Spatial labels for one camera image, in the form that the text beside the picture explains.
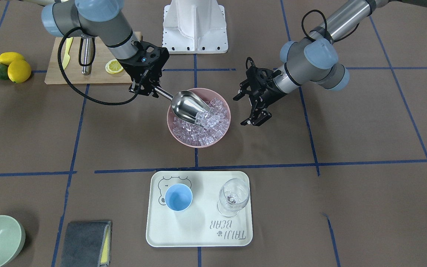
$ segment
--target lemon slice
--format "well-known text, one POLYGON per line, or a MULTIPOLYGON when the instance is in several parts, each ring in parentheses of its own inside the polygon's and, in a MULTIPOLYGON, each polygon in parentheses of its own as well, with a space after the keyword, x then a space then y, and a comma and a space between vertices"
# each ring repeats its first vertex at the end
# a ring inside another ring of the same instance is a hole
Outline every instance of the lemon slice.
POLYGON ((105 71, 110 74, 120 73, 123 71, 123 67, 116 59, 112 59, 106 63, 105 71))

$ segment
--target cutting board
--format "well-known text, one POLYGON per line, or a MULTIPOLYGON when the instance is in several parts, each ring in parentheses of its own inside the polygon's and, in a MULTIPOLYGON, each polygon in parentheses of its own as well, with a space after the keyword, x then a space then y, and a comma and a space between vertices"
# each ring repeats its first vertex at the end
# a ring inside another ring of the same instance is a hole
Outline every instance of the cutting board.
MULTIPOLYGON (((137 38, 141 40, 141 32, 135 32, 137 38)), ((49 68, 46 74, 46 84, 60 85, 66 84, 62 74, 60 73, 59 64, 57 62, 57 50, 59 48, 61 37, 56 37, 52 55, 50 56, 49 68)), ((92 72, 90 75, 82 74, 82 66, 78 64, 78 50, 81 39, 78 37, 73 38, 73 43, 69 51, 70 62, 65 69, 67 77, 73 84, 86 84, 86 83, 132 83, 131 78, 122 71, 117 74, 109 74, 105 71, 105 65, 108 61, 114 59, 113 54, 103 44, 99 37, 95 38, 95 60, 92 64, 92 72)), ((62 60, 64 59, 65 44, 62 48, 62 60)))

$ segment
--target gray towel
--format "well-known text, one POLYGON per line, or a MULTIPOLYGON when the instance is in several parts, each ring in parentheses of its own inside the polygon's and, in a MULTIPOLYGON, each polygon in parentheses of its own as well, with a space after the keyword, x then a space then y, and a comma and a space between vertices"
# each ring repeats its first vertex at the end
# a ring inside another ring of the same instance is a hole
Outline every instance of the gray towel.
POLYGON ((111 221, 69 223, 65 235, 61 267, 108 266, 109 260, 108 264, 100 265, 107 228, 110 234, 111 221))

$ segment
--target metal ice scoop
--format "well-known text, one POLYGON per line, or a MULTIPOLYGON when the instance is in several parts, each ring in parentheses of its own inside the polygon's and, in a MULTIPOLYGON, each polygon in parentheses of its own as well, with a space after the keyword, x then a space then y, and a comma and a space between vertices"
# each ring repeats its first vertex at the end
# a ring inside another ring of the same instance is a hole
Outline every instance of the metal ice scoop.
POLYGON ((172 96, 161 87, 155 86, 156 93, 171 100, 171 108, 177 117, 186 122, 195 123, 195 116, 201 111, 210 111, 210 107, 191 91, 180 91, 172 96))

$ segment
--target pink bowl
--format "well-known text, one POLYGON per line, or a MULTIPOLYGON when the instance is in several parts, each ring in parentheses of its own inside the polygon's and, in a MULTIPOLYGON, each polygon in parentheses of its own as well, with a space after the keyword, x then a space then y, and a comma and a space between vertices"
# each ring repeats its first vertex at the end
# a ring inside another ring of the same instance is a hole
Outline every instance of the pink bowl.
MULTIPOLYGON (((230 115, 230 108, 227 104, 227 101, 225 101, 224 98, 222 98, 222 96, 220 96, 220 94, 218 94, 215 91, 212 91, 210 89, 206 89, 206 88, 192 88, 189 89, 188 91, 192 91, 193 93, 195 93, 197 96, 199 96, 203 101, 211 101, 214 98, 217 98, 218 100, 222 100, 222 102, 224 102, 225 107, 227 108, 227 114, 226 117, 228 118, 228 127, 230 127, 230 120, 231 120, 231 115, 230 115)), ((181 140, 179 140, 179 138, 176 137, 176 135, 174 135, 174 133, 172 132, 173 129, 173 121, 174 121, 174 113, 172 112, 171 107, 168 108, 168 128, 169 131, 171 132, 172 136, 178 140, 180 143, 189 146, 189 147, 194 147, 194 148, 204 148, 204 147, 209 147, 215 143, 217 143, 220 139, 222 139, 224 137, 224 135, 222 135, 222 137, 220 137, 218 140, 215 140, 215 142, 213 142, 212 144, 208 144, 208 145, 203 145, 203 146, 195 146, 195 145, 190 145, 190 144, 186 144, 184 142, 182 142, 181 140)))

